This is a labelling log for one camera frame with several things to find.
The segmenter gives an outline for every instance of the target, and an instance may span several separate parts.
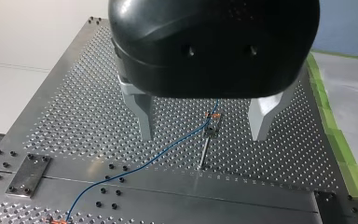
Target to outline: perforated metal plate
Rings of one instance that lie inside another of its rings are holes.
[[[47,217],[65,219],[73,199],[88,183],[42,179],[32,200],[5,196],[5,187],[12,175],[0,180],[0,223],[42,223]],[[317,214],[259,205],[230,203],[198,197],[103,186],[90,190],[71,215],[75,223],[95,224],[161,224],[161,223],[316,223]],[[117,196],[115,190],[122,194]]]
[[[86,23],[1,142],[0,171],[16,172],[27,152],[47,154],[53,160],[46,177],[87,186],[81,182],[121,174],[122,165],[134,169],[145,164],[202,124],[213,99],[155,98],[155,138],[142,141],[137,118],[122,101],[110,36],[107,21]],[[199,134],[126,176],[124,183],[108,185],[314,212],[308,197],[281,188],[342,194],[346,189],[309,77],[303,77],[291,105],[273,121],[267,141],[252,141],[248,100],[222,99],[217,112],[225,116],[208,150],[205,171],[197,170],[204,140]],[[9,155],[12,150],[16,157]],[[10,166],[3,167],[4,161]],[[109,163],[116,168],[109,169]]]

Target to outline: rectangular metal plate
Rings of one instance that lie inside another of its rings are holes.
[[[6,197],[6,185],[12,176],[2,173],[0,180],[0,223],[46,223],[46,217],[63,220],[76,196],[90,185],[42,178],[32,200]],[[106,193],[102,194],[101,188],[105,188]],[[121,191],[119,196],[115,193],[118,189]],[[112,203],[117,205],[117,209],[112,209]],[[76,224],[315,224],[317,216],[314,212],[114,186],[98,186],[89,190],[71,214]]]
[[[7,187],[6,194],[31,198],[50,160],[50,156],[28,154]]]

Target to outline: screw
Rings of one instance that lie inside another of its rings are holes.
[[[31,190],[27,188],[27,189],[24,189],[24,192],[25,192],[25,194],[30,194]]]

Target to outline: blue wire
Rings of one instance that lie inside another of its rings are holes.
[[[213,108],[213,112],[212,114],[214,114],[214,112],[216,111],[216,108],[219,104],[219,100],[217,99],[216,100],[216,104],[214,105],[214,108]],[[162,154],[164,154],[165,152],[167,152],[170,148],[176,146],[177,144],[179,144],[180,142],[183,142],[185,141],[187,138],[189,138],[190,136],[198,133],[199,131],[201,131],[206,125],[209,124],[209,121],[211,120],[211,118],[207,118],[207,120],[205,121],[204,124],[202,124],[199,128],[195,129],[193,132],[189,133],[188,135],[184,136],[184,137],[181,137],[179,138],[178,140],[176,140],[174,143],[170,144],[168,147],[166,147],[164,150],[162,150],[161,152],[159,152],[159,154],[153,158],[151,161],[148,161],[147,163],[145,163],[143,166],[139,167],[139,168],[136,168],[135,170],[132,170],[132,171],[128,171],[124,174],[121,174],[121,175],[116,175],[116,176],[113,176],[109,179],[105,179],[105,180],[102,180],[102,181],[99,181],[99,182],[96,182],[90,186],[88,186],[86,189],[84,189],[78,196],[77,198],[75,199],[74,203],[72,204],[71,206],[71,209],[69,209],[69,212],[68,212],[68,215],[66,216],[66,220],[65,221],[68,221],[69,218],[71,217],[71,213],[72,213],[72,210],[74,209],[75,205],[77,204],[77,201],[79,201],[79,199],[81,198],[81,196],[83,196],[84,193],[86,193],[89,189],[92,189],[93,187],[97,186],[97,185],[100,185],[100,184],[103,184],[105,182],[108,182],[108,181],[111,181],[111,180],[114,180],[114,179],[117,179],[117,178],[120,178],[124,175],[129,175],[129,174],[132,174],[132,173],[135,173],[139,170],[142,170],[144,169],[147,165],[149,165],[150,163],[152,163],[153,161],[155,161],[156,159],[158,159]]]

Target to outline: metal bracket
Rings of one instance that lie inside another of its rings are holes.
[[[249,105],[249,124],[254,141],[266,140],[269,133],[269,127],[275,116],[290,105],[298,81],[307,72],[306,66],[301,68],[297,79],[285,91],[269,97],[261,97],[251,100]]]
[[[349,195],[348,200],[342,200],[335,193],[322,191],[314,191],[313,196],[321,224],[347,224],[348,217],[357,219],[358,223],[358,198]]]
[[[143,140],[153,139],[152,96],[142,92],[129,82],[125,82],[118,76],[124,103],[136,117],[138,117],[139,129]]]
[[[8,186],[6,195],[31,198],[50,161],[50,156],[28,154]]]
[[[319,223],[347,224],[346,218],[342,216],[342,208],[335,193],[314,191],[313,196],[315,205],[319,212]]]

